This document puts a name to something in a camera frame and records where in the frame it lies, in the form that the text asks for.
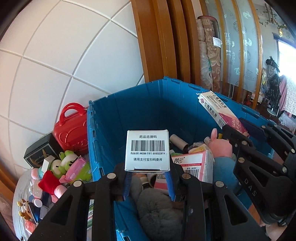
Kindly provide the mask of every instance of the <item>black gift box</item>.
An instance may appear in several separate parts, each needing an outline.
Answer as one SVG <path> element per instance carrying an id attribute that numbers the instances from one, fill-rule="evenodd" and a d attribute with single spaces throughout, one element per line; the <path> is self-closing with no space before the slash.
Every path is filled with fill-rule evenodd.
<path id="1" fill-rule="evenodd" d="M 38 168 L 42 166 L 45 157 L 54 156 L 59 159 L 60 152 L 63 149 L 52 133 L 49 133 L 27 148 L 24 159 L 30 166 Z"/>

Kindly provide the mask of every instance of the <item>barcode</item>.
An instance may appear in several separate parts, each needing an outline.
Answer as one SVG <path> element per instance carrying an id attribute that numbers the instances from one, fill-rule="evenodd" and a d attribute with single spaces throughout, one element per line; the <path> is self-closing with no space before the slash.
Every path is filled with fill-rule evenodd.
<path id="1" fill-rule="evenodd" d="M 195 176 L 196 178 L 198 176 L 198 171 L 199 171 L 199 169 L 187 169 L 187 170 L 184 170 L 184 172 L 189 173 L 190 175 Z"/>
<path id="2" fill-rule="evenodd" d="M 131 151 L 165 151 L 164 140 L 132 140 Z"/>
<path id="3" fill-rule="evenodd" d="M 219 122 L 218 122 L 218 124 L 220 125 L 220 126 L 225 126 L 225 124 L 224 124 L 224 122 L 222 121 L 222 119 L 219 119 Z"/>

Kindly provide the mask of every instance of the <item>window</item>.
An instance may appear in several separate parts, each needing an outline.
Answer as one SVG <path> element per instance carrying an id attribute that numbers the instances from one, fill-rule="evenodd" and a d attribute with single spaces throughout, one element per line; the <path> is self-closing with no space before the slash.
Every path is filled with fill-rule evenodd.
<path id="1" fill-rule="evenodd" d="M 296 83 L 296 49 L 290 45 L 277 41 L 279 46 L 279 75 L 286 75 Z"/>

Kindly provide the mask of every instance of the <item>pink product box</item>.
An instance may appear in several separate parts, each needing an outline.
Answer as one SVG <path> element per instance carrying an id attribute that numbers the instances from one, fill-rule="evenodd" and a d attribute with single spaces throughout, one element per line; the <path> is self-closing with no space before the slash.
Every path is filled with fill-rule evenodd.
<path id="1" fill-rule="evenodd" d="M 184 172 L 189 173 L 200 181 L 213 182 L 213 155 L 209 150 L 196 153 L 172 156 L 174 163 L 182 166 Z M 160 189 L 168 195 L 165 174 L 157 174 L 154 188 Z"/>
<path id="2" fill-rule="evenodd" d="M 247 130 L 235 114 L 212 91 L 199 94 L 198 99 L 199 103 L 207 110 L 221 129 L 224 125 L 229 125 L 246 137 L 249 136 Z"/>

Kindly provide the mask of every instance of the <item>red toy suitcase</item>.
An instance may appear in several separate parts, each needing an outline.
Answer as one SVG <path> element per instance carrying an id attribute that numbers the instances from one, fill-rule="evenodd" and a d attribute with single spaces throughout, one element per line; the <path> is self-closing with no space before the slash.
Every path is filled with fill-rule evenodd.
<path id="1" fill-rule="evenodd" d="M 65 117 L 65 112 L 71 109 L 77 112 Z M 86 116 L 87 111 L 78 103 L 69 103 L 62 109 L 53 135 L 64 151 L 72 150 L 77 155 L 88 153 Z"/>

